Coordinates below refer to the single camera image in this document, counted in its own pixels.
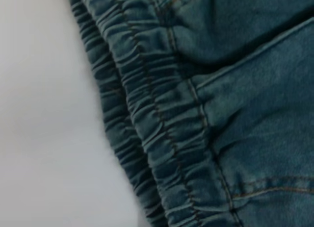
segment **white backdrop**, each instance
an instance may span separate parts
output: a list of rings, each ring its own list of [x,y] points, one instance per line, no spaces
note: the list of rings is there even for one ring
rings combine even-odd
[[[0,226],[143,227],[67,0],[0,0]]]

